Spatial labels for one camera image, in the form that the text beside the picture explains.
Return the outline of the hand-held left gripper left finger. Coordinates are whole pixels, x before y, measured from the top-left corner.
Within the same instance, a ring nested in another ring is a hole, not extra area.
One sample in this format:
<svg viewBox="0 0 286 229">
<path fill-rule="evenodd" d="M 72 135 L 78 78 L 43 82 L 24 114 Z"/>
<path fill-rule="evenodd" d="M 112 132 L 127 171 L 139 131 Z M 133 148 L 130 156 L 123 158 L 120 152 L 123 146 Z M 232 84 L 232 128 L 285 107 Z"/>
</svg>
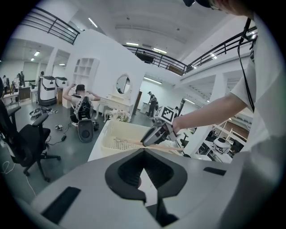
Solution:
<svg viewBox="0 0 286 229">
<path fill-rule="evenodd" d="M 31 206 L 42 213 L 66 187 L 81 191 L 59 225 L 65 229 L 153 229 L 155 220 L 142 201 L 126 200 L 107 186 L 105 171 L 132 151 L 82 164 L 43 189 Z"/>
</svg>

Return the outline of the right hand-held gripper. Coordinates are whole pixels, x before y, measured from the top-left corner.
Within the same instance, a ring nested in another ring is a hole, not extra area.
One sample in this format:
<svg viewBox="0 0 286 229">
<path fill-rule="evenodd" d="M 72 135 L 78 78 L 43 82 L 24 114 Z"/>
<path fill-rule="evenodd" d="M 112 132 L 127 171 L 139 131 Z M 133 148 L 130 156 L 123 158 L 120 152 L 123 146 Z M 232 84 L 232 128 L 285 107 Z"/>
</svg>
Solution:
<svg viewBox="0 0 286 229">
<path fill-rule="evenodd" d="M 166 106 L 159 107 L 153 119 L 155 127 L 149 128 L 140 141 L 143 146 L 148 147 L 165 140 L 175 141 L 179 137 L 179 134 L 173 128 L 174 118 L 174 110 Z"/>
</svg>

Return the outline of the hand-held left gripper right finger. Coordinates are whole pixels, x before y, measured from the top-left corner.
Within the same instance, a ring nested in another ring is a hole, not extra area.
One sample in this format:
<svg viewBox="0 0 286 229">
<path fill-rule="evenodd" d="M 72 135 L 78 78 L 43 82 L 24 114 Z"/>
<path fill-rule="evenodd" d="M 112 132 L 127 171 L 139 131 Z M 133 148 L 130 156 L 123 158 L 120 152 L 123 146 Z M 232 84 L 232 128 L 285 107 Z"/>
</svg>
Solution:
<svg viewBox="0 0 286 229">
<path fill-rule="evenodd" d="M 225 164 L 143 149 L 143 165 L 158 194 L 143 226 L 236 226 L 237 157 Z"/>
</svg>

